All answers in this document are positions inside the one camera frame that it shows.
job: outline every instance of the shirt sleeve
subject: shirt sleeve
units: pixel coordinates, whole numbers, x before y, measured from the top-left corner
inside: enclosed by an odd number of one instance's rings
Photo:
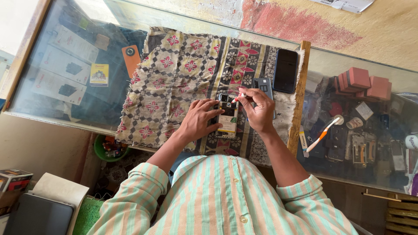
[[[316,234],[357,234],[344,214],[334,208],[321,185],[310,175],[300,183],[276,190],[286,210],[303,219]]]
[[[167,193],[168,176],[155,165],[141,163],[131,170],[116,195],[100,208],[100,218],[88,235],[144,234],[157,208],[157,199]]]

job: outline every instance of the orange phone case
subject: orange phone case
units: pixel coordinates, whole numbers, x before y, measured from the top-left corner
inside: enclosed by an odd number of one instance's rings
[[[135,72],[138,64],[141,63],[138,47],[136,45],[124,47],[122,48],[122,54],[129,77],[132,78],[132,74]]]

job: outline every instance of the hand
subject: hand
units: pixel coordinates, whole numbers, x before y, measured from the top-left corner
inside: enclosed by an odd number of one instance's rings
[[[272,131],[276,133],[273,127],[274,101],[260,89],[241,87],[240,92],[247,95],[247,98],[239,96],[238,100],[247,112],[250,126],[260,135]],[[257,106],[253,108],[251,102],[255,102]]]
[[[184,140],[187,144],[221,128],[221,123],[207,126],[209,119],[225,112],[225,110],[221,109],[208,111],[210,107],[217,103],[219,103],[219,100],[213,99],[193,101],[180,128],[174,132],[174,135],[177,136],[176,138]]]

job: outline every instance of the phonepe sign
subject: phonepe sign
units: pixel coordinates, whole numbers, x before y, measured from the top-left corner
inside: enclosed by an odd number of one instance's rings
[[[405,145],[409,149],[418,150],[418,137],[416,135],[408,135],[405,138]]]

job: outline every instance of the striped shirt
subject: striped shirt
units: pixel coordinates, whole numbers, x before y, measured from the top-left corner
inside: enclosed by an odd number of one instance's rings
[[[184,160],[150,227],[167,183],[163,170],[139,164],[88,234],[357,234],[314,176],[275,191],[249,161],[224,155]]]

